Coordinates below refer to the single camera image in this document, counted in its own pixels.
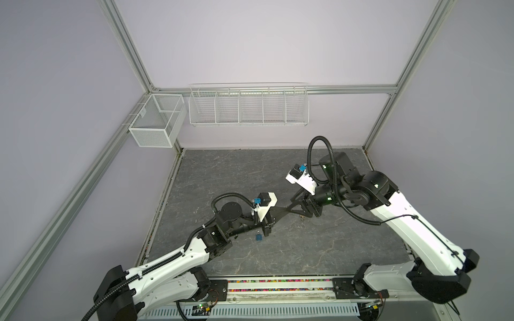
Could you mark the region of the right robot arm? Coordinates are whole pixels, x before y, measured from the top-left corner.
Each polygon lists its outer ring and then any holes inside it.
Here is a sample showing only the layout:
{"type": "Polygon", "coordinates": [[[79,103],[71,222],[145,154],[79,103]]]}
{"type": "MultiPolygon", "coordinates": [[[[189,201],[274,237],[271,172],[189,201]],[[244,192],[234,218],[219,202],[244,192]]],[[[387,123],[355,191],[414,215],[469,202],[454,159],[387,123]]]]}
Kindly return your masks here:
{"type": "Polygon", "coordinates": [[[405,263],[362,264],[352,279],[358,296],[415,291],[433,303],[447,304],[468,292],[479,254],[444,237],[382,172],[362,175],[344,152],[335,152],[327,138],[316,136],[307,148],[306,163],[295,165],[286,179],[301,186],[288,212],[319,217],[324,207],[336,206],[360,223],[389,226],[412,250],[413,259],[405,263]]]}

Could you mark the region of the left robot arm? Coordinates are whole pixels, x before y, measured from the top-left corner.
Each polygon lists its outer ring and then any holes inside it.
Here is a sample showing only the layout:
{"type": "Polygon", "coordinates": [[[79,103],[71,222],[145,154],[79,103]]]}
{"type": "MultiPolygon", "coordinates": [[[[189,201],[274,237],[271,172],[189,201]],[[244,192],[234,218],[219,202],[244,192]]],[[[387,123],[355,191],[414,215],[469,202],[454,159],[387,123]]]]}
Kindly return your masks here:
{"type": "Polygon", "coordinates": [[[277,202],[274,193],[253,200],[235,192],[215,197],[210,204],[213,217],[193,230],[184,245],[128,270],[110,269],[83,320],[138,320],[170,302],[207,298],[211,282],[202,266],[229,250],[237,235],[255,229],[269,235],[289,214],[277,202]]]}

